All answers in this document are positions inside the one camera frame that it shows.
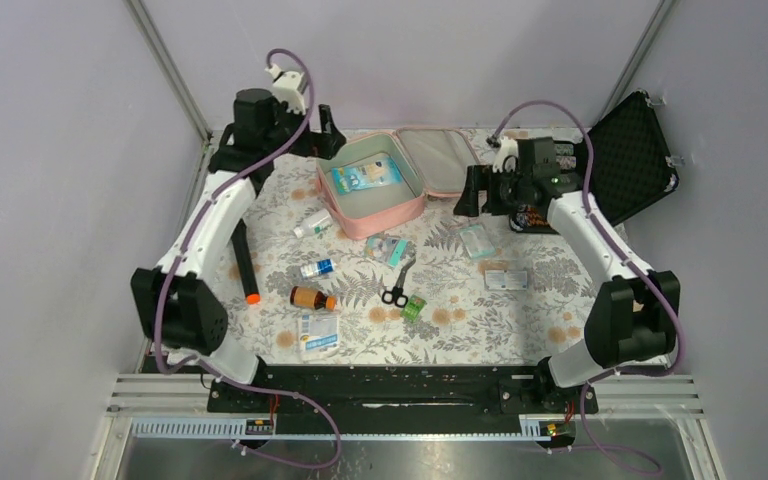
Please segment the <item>teal item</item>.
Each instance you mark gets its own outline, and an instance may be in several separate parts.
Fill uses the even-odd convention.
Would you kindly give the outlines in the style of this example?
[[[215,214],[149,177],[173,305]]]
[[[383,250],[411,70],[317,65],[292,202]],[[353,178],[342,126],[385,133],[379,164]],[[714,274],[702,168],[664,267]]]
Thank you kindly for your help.
[[[458,236],[470,259],[476,260],[496,254],[496,247],[485,227],[481,224],[471,224],[460,228]]]

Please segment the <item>white sachets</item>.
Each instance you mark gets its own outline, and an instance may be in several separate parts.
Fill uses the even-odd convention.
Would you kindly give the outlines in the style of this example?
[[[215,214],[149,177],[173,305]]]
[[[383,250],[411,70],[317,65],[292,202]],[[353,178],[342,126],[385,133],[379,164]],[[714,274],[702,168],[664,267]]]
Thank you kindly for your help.
[[[490,291],[522,291],[528,288],[526,270],[486,270],[485,287]]]

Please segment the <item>bandage packet with teal card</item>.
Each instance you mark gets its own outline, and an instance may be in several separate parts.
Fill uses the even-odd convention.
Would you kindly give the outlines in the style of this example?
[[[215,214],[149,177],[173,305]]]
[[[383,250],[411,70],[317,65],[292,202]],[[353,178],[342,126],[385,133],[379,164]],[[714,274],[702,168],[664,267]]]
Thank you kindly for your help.
[[[415,256],[410,240],[399,236],[376,234],[367,238],[364,255],[389,267],[399,266]]]

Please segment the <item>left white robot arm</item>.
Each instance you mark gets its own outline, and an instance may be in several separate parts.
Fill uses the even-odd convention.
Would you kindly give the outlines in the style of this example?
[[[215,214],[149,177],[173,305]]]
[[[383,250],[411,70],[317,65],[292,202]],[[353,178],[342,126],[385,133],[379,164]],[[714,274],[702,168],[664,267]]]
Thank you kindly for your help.
[[[417,218],[428,197],[457,197],[475,151],[459,131],[401,128],[347,140],[330,108],[321,128],[306,124],[302,95],[285,87],[240,90],[233,120],[208,165],[198,205],[181,233],[150,269],[139,268],[131,289],[144,334],[157,351],[173,349],[232,386],[248,411],[269,401],[259,377],[261,359],[228,333],[228,313],[209,287],[225,253],[239,265],[249,302],[258,299],[244,217],[283,154],[311,155],[327,212],[353,239],[363,239]]]

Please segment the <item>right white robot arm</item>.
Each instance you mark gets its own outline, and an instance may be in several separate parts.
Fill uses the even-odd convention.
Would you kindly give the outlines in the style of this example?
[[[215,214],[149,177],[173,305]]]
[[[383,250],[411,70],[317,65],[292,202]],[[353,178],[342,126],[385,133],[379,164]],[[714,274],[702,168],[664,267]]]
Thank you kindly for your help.
[[[341,169],[381,162],[396,183],[342,193]],[[467,175],[484,165],[464,133],[452,128],[409,128],[361,136],[331,160],[316,162],[328,212],[348,238],[363,240],[404,224],[416,225],[430,198],[464,195]],[[657,272],[610,228],[587,188],[573,172],[527,176],[528,187],[546,187],[547,217],[586,269],[597,295],[581,340],[550,356],[545,377],[533,386],[535,402],[557,412],[573,398],[573,387],[615,371],[641,373],[640,362],[675,348],[678,303],[669,297],[669,272]]]

